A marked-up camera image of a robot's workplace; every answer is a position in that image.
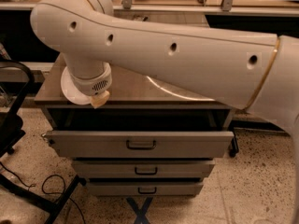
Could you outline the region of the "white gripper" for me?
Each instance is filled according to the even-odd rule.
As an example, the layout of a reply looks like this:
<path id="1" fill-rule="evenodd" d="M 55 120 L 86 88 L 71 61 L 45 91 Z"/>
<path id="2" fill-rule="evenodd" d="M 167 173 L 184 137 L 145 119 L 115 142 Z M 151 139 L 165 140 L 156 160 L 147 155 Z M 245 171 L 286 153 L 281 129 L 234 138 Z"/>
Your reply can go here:
<path id="1" fill-rule="evenodd" d="M 97 77 L 83 79 L 70 74 L 75 87 L 81 93 L 91 96 L 90 101 L 93 108 L 104 105 L 110 96 L 107 89 L 112 84 L 111 67 L 109 63 L 101 63 L 101 66 L 104 71 Z"/>

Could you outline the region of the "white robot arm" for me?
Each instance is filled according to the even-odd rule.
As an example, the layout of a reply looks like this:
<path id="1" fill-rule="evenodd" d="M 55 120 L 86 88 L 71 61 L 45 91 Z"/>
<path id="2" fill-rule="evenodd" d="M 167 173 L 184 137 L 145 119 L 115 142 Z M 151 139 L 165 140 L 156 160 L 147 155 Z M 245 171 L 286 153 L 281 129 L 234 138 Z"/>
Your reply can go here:
<path id="1" fill-rule="evenodd" d="M 76 104 L 104 104 L 117 65 L 244 109 L 299 146 L 293 37 L 119 19 L 111 0 L 41 0 L 30 23 L 42 43 L 64 55 L 63 91 Z"/>

